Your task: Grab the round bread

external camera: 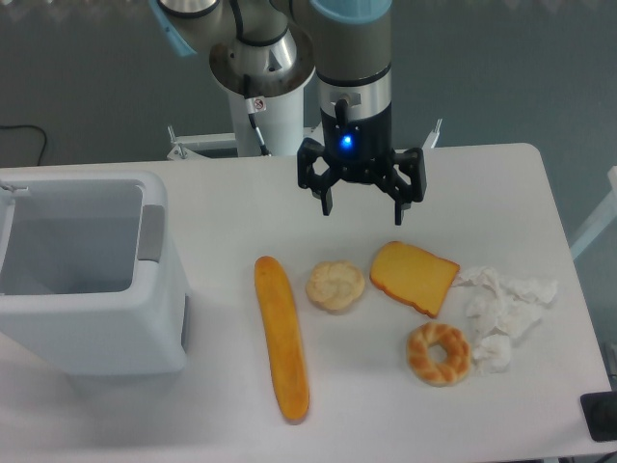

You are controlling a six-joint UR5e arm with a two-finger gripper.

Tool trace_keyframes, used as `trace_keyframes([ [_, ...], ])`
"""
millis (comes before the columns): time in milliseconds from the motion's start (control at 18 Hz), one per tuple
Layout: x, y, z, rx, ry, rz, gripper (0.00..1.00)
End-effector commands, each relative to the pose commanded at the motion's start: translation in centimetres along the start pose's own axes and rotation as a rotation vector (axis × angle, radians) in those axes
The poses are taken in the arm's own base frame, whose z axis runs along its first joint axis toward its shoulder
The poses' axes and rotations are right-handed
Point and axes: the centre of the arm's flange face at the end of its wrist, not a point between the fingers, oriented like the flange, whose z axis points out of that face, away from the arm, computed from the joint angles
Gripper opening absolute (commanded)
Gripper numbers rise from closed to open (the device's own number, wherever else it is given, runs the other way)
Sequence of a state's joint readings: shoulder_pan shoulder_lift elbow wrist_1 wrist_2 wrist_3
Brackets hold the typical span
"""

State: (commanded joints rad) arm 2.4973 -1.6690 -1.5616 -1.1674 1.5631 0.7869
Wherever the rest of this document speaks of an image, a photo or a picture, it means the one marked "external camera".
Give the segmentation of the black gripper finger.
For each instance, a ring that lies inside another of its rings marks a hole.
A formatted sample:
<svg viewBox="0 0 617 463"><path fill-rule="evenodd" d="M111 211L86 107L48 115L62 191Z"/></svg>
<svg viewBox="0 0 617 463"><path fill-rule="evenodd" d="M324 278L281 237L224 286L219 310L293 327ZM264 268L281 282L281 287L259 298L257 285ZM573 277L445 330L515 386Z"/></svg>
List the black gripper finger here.
<svg viewBox="0 0 617 463"><path fill-rule="evenodd" d="M375 161L375 184L394 201L394 224L401 226L404 212L424 199L427 178L421 148L392 150Z"/></svg>
<svg viewBox="0 0 617 463"><path fill-rule="evenodd" d="M328 168L317 174L314 164L322 159ZM331 188L342 179L342 167L335 157L332 157L327 148L319 142L305 138L297 151L298 186L309 189L312 195L321 203L324 216L329 216L333 208Z"/></svg>

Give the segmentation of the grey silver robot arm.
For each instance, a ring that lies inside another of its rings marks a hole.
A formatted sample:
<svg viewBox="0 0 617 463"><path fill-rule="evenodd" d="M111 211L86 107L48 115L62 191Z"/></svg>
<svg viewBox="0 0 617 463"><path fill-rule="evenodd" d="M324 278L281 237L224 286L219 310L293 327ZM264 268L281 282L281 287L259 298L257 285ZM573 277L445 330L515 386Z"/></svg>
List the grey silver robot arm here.
<svg viewBox="0 0 617 463"><path fill-rule="evenodd" d="M391 4L388 1L154 1L168 36L207 55L218 83L240 100L234 131L249 155L270 155L284 134L298 184L332 209L339 181L374 185L394 219L423 200L421 149L391 141ZM323 137L273 115L274 101L318 83Z"/></svg>

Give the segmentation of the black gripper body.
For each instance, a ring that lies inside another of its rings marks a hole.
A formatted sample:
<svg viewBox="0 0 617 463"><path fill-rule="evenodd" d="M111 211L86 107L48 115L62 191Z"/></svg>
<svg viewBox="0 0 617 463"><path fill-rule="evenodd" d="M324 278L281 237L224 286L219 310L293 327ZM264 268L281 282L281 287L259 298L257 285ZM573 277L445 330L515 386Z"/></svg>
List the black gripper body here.
<svg viewBox="0 0 617 463"><path fill-rule="evenodd" d="M347 182L379 182L392 169L391 105L365 119L351 118L348 98L334 105L332 117L322 113L324 159Z"/></svg>

